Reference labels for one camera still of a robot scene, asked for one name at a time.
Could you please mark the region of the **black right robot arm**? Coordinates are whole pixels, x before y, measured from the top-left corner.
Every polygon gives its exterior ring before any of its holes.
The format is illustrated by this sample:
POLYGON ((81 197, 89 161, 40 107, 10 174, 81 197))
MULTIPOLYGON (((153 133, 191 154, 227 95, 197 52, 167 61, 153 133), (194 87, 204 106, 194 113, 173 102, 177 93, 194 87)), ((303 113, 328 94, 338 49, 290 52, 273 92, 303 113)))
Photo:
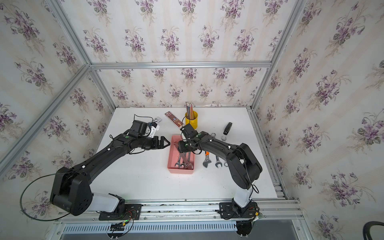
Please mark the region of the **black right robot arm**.
POLYGON ((233 202, 239 209, 245 209, 251 202, 253 183, 258 180, 263 167, 247 144, 228 144, 215 139, 207 132, 181 128, 184 137, 178 142, 180 153, 208 152, 227 162, 231 177, 237 185, 233 202))

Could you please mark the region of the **aluminium mounting rail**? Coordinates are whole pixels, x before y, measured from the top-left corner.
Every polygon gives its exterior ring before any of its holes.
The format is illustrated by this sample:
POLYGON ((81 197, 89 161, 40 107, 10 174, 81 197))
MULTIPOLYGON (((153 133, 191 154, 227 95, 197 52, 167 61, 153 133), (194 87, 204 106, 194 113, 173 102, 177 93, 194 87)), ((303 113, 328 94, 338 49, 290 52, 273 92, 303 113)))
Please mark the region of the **aluminium mounting rail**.
MULTIPOLYGON (((304 215, 295 200, 283 199, 256 199, 260 213, 256 220, 266 218, 267 220, 293 220, 303 219, 304 215)), ((143 221, 205 221, 225 220, 218 213, 219 203, 233 201, 181 201, 181 202, 142 202, 125 204, 141 204, 142 210, 138 220, 143 221)), ((247 221, 249 219, 230 219, 231 221, 247 221)))

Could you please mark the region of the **brown pencil box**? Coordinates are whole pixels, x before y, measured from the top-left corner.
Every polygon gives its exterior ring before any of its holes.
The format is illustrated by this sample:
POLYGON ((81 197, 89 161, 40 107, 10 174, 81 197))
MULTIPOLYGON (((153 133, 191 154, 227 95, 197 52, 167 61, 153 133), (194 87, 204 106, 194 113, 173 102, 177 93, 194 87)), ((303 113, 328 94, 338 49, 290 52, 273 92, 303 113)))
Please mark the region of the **brown pencil box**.
POLYGON ((179 120, 174 114, 172 114, 170 111, 165 113, 165 116, 179 129, 183 127, 183 122, 179 120))

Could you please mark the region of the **pink plastic storage box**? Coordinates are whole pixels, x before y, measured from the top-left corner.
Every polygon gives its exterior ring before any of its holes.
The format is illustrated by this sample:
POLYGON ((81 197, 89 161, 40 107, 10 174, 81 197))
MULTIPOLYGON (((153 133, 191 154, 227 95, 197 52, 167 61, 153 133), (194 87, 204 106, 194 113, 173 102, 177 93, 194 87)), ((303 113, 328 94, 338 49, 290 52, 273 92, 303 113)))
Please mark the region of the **pink plastic storage box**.
POLYGON ((178 143, 181 140, 180 136, 172 136, 167 168, 171 174, 191 175, 195 169, 195 155, 191 152, 179 152, 178 143))

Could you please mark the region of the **small silver combination wrench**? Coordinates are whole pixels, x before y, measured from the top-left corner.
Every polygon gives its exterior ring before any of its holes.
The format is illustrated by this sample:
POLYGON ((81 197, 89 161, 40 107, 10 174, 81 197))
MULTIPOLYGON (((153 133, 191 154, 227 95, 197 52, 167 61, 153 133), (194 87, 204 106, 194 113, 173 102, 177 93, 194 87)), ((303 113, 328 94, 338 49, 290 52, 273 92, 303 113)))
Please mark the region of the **small silver combination wrench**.
POLYGON ((185 153, 181 154, 181 162, 182 162, 181 168, 185 169, 188 166, 185 153))

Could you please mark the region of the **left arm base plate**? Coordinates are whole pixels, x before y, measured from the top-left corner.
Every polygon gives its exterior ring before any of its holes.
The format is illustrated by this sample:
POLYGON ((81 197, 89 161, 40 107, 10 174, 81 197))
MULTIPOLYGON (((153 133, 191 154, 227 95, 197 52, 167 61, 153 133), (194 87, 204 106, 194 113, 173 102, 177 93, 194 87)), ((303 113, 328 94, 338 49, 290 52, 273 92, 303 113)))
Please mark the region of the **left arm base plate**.
POLYGON ((118 206, 112 213, 101 212, 99 215, 99 221, 123 221, 133 218, 135 221, 139 219, 141 210, 141 204, 125 204, 124 206, 118 206))

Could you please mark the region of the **silver combination wrench in box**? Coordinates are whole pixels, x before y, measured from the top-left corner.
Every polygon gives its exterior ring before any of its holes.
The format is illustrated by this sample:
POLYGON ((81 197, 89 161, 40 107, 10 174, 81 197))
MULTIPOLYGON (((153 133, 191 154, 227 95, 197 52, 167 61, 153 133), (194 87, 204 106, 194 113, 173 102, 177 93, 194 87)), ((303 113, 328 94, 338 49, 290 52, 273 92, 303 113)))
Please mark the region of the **silver combination wrench in box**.
POLYGON ((179 154, 177 162, 175 163, 174 167, 179 169, 181 167, 181 165, 182 165, 181 154, 179 154))

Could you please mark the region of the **orange handled adjustable wrench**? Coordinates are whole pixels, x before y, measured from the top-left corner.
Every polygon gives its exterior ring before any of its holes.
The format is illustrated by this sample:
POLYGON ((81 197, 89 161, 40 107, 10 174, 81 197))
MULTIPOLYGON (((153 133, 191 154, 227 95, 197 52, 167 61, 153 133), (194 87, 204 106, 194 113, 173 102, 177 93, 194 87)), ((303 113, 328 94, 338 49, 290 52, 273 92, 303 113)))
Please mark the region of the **orange handled adjustable wrench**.
POLYGON ((205 160, 203 161, 204 168, 207 168, 211 162, 212 161, 210 159, 210 153, 209 152, 205 152, 205 160))

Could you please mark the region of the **long silver combination wrench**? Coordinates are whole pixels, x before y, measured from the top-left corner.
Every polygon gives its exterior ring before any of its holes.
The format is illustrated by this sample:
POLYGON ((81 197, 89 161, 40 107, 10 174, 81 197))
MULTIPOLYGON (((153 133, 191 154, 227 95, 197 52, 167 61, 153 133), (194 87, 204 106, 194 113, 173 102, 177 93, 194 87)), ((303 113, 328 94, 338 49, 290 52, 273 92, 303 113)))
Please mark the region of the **long silver combination wrench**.
MULTIPOLYGON (((215 133, 212 133, 212 137, 215 139, 215 138, 216 138, 216 134, 215 134, 215 133)), ((216 168, 218 168, 218 169, 222 168, 222 166, 223 166, 223 164, 222 164, 222 162, 220 161, 220 159, 219 159, 218 156, 216 156, 215 166, 216 166, 216 168)))

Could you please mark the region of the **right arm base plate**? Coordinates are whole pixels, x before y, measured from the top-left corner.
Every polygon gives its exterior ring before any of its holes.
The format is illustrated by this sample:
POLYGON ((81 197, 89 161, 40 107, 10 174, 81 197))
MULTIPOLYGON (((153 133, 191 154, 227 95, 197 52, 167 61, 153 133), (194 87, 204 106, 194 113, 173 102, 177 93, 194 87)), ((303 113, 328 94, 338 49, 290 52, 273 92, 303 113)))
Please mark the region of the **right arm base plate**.
POLYGON ((218 213, 222 219, 251 219, 260 213, 260 208, 256 202, 249 202, 245 207, 241 208, 235 202, 219 203, 218 213))

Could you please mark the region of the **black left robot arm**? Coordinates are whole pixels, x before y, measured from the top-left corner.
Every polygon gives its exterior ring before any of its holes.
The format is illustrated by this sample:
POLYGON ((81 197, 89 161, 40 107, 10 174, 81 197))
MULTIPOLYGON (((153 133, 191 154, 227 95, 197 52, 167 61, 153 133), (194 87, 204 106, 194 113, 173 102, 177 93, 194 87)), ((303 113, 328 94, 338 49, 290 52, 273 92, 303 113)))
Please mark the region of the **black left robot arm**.
POLYGON ((103 212, 111 219, 123 219, 126 215, 125 200, 113 194, 96 194, 91 183, 106 168, 121 157, 132 154, 136 148, 143 151, 161 150, 170 146, 164 136, 148 137, 128 132, 112 137, 112 141, 89 159, 72 168, 62 167, 53 174, 54 182, 50 204, 79 216, 86 211, 103 212))

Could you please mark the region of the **silver open end wrench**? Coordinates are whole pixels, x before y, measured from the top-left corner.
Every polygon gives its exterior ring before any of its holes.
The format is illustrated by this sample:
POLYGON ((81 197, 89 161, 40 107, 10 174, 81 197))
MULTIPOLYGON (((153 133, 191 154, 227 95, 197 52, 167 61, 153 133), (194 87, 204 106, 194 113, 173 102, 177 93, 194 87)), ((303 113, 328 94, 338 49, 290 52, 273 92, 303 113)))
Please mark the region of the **silver open end wrench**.
POLYGON ((194 165, 191 162, 191 152, 186 153, 186 164, 187 164, 187 169, 188 170, 193 170, 194 169, 194 165))

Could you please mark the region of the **yellow pencil cup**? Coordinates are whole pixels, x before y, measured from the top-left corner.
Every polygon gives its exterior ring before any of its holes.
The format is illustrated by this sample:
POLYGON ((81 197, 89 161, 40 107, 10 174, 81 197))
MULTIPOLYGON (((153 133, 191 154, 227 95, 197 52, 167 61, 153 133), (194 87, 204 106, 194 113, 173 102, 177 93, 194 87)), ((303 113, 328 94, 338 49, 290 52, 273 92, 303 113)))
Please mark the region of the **yellow pencil cup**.
POLYGON ((198 128, 198 113, 193 111, 190 115, 189 113, 185 113, 185 125, 190 124, 195 130, 198 128))

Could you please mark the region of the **bundle of coloured pencils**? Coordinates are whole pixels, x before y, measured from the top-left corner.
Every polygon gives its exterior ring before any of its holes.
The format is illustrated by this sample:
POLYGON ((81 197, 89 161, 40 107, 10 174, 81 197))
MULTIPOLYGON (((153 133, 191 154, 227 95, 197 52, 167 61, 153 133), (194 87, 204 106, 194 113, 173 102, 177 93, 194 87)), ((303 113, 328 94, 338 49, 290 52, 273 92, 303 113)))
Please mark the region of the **bundle of coloured pencils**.
POLYGON ((188 120, 194 120, 195 114, 193 110, 193 104, 192 103, 186 103, 186 110, 187 110, 187 119, 188 120))

